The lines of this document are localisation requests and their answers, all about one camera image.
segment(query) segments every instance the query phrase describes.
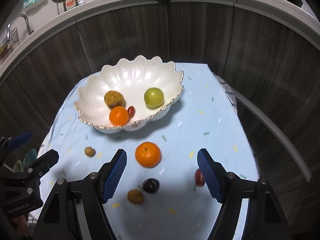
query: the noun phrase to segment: white bowl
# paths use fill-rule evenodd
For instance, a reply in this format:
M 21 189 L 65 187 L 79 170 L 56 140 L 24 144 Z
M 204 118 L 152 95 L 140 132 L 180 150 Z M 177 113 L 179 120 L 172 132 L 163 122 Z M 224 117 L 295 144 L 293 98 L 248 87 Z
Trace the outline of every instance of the white bowl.
M 121 130 L 136 131 L 150 121 L 164 117 L 181 96 L 183 71 L 176 71 L 174 62 L 163 63 L 160 57 L 147 60 L 137 56 L 129 61 L 122 58 L 117 65 L 105 65 L 99 74 L 88 77 L 88 84 L 78 90 L 80 99 L 74 103 L 80 112 L 79 120 L 94 126 L 103 133 Z M 164 104 L 150 109 L 144 102 L 148 88 L 157 87 L 164 93 Z M 104 102 L 104 95 L 110 90 L 124 96 L 125 108 L 134 106 L 136 113 L 123 126 L 114 126 L 109 120 L 110 108 Z

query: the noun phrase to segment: yellow confetti mark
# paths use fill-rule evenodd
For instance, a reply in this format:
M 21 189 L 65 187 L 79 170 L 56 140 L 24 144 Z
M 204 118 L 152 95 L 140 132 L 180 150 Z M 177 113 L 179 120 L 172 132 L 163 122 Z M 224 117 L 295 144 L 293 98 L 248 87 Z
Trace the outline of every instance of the yellow confetti mark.
M 176 215 L 177 212 L 175 210 L 173 210 L 172 208 L 169 208 L 169 212 L 171 212 L 172 214 Z

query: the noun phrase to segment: light blue tablecloth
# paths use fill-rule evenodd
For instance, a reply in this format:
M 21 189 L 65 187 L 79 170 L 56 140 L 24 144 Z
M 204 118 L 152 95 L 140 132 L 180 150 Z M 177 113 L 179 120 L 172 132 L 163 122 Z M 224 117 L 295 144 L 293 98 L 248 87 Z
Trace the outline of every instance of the light blue tablecloth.
M 87 79 L 80 81 L 63 103 L 39 152 L 41 155 L 55 149 L 60 155 L 59 162 L 41 179 L 42 200 L 45 202 L 57 179 L 83 179 L 123 148 L 128 155 L 127 166 L 114 197 L 104 205 L 118 239 L 206 240 L 221 205 L 211 198 L 206 185 L 193 190 L 198 150 L 206 148 L 226 171 L 242 178 L 256 181 L 258 172 L 236 112 L 208 66 L 177 63 L 176 68 L 184 71 L 180 100 L 163 119 L 136 132 L 102 134 L 80 122 L 73 103 L 78 100 L 78 88 L 85 86 Z M 144 141 L 154 142 L 161 149 L 162 160 L 155 168 L 143 168 L 135 160 L 135 149 Z M 94 157 L 84 154 L 87 146 L 96 150 Z M 142 205 L 129 203 L 128 191 L 138 189 L 148 178 L 160 181 L 159 191 L 143 193 Z M 234 239 L 241 239 L 247 205 L 248 201 L 243 200 Z M 37 218 L 40 211 L 32 215 Z

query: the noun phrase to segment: orange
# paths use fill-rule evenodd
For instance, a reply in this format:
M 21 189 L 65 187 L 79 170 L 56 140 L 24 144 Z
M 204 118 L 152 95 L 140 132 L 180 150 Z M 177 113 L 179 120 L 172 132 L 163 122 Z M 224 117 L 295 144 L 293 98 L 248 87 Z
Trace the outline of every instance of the orange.
M 144 142 L 136 148 L 135 157 L 141 166 L 152 168 L 161 160 L 161 152 L 156 144 Z
M 114 126 L 126 124 L 126 122 L 129 120 L 127 109 L 125 109 L 123 106 L 116 106 L 112 108 L 109 114 L 109 120 Z

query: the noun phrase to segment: metal screw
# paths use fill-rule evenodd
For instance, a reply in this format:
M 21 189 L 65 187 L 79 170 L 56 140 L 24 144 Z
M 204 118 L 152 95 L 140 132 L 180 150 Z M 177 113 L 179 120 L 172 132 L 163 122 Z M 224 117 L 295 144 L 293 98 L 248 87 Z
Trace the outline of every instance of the metal screw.
M 59 185 L 63 184 L 64 182 L 65 182 L 65 179 L 64 179 L 64 178 L 60 178 L 60 179 L 57 180 L 57 183 L 58 183 Z
M 95 179 L 96 177 L 98 177 L 98 173 L 96 173 L 96 172 L 92 172 L 89 174 L 90 179 Z
M 229 172 L 227 172 L 227 177 L 229 179 L 234 179 L 236 177 L 236 175 L 233 172 L 229 171 Z
M 268 183 L 267 179 L 265 179 L 265 178 L 260 178 L 259 181 L 260 181 L 262 184 L 267 184 L 267 183 Z

